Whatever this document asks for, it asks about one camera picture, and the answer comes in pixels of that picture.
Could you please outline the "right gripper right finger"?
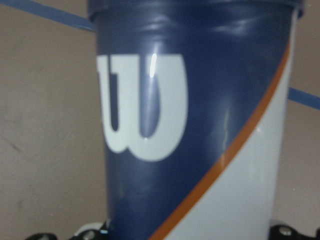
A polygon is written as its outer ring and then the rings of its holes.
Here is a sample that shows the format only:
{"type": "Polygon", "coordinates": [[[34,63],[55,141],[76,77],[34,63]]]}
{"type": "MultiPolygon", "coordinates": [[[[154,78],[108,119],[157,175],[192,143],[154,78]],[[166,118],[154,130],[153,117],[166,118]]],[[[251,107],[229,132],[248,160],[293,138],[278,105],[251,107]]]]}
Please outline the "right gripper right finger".
{"type": "Polygon", "coordinates": [[[320,240],[320,229],[315,236],[302,234],[288,225],[278,224],[271,227],[271,240],[320,240]]]}

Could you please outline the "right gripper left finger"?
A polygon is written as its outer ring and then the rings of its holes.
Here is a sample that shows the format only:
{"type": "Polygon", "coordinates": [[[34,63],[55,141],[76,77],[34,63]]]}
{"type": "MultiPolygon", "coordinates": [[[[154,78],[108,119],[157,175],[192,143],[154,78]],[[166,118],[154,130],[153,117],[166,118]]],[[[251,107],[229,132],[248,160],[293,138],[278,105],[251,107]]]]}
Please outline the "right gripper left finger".
{"type": "Polygon", "coordinates": [[[58,237],[53,233],[40,232],[28,236],[27,240],[58,240],[58,237]]]}

